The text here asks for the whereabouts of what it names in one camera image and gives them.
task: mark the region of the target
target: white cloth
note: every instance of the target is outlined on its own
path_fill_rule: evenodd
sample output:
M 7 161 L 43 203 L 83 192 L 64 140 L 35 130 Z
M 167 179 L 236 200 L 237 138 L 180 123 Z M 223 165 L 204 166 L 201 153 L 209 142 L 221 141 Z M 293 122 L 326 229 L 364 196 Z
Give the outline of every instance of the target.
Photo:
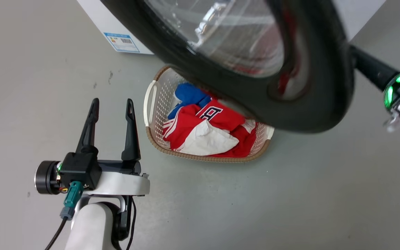
M 237 138 L 204 120 L 189 133 L 184 143 L 175 151 L 199 156 L 217 155 L 231 150 L 238 143 Z

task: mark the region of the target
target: white basket handle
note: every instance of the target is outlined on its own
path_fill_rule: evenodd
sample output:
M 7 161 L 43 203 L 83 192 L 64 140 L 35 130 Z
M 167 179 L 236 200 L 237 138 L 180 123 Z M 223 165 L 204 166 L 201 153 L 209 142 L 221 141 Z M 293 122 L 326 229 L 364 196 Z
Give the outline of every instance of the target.
M 157 96 L 157 87 L 156 84 L 158 82 L 153 80 L 151 84 L 149 84 L 148 90 L 146 90 L 146 95 L 144 96 L 144 103 L 143 103 L 143 117 L 144 117 L 144 124 L 146 127 L 149 127 L 149 123 L 152 122 L 152 116 L 154 113 L 154 105 L 155 105 L 155 97 Z M 148 117 L 148 104 L 149 104 L 149 98 L 151 96 L 151 91 L 152 92 L 152 102 L 151 102 L 151 113 L 149 114 Z

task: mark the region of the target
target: washing machine door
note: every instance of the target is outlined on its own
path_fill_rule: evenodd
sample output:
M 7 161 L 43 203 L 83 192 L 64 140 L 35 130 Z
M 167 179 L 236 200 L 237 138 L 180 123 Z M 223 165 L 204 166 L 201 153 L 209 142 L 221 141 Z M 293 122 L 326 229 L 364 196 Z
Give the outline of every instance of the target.
M 316 133 L 349 107 L 349 44 L 330 0 L 102 0 L 188 81 L 273 127 Z

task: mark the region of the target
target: black cable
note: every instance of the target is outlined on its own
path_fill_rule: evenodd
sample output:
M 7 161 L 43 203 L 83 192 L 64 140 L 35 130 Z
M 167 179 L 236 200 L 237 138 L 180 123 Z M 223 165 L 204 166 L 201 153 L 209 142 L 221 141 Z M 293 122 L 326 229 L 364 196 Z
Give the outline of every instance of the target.
M 127 244 L 126 250 L 129 250 L 129 248 L 132 245 L 132 239 L 134 238 L 134 230 L 135 230 L 135 219 L 137 218 L 137 207 L 135 206 L 135 202 L 132 196 L 131 200 L 132 200 L 132 205 L 134 205 L 134 217 L 132 219 L 131 236 L 129 237 L 129 243 Z
M 57 240 L 58 236 L 60 235 L 61 231 L 63 230 L 64 225 L 66 224 L 66 222 L 67 222 L 67 217 L 64 217 L 62 222 L 61 222 L 60 227 L 58 228 L 57 232 L 55 233 L 55 235 L 53 236 L 52 240 L 50 241 L 49 245 L 47 245 L 45 250 L 50 250 L 50 248 L 52 247 L 52 245 L 55 243 L 55 241 Z

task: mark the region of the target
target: teal connector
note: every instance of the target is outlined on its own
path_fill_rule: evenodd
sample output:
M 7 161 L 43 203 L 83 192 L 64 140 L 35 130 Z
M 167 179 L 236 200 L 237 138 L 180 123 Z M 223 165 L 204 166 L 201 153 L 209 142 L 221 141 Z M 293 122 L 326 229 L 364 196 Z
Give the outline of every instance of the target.
M 64 207 L 61 210 L 60 217 L 67 220 L 72 220 L 75 214 L 76 203 L 81 199 L 81 195 L 84 191 L 84 185 L 81 182 L 72 182 L 67 191 L 66 198 L 64 200 Z

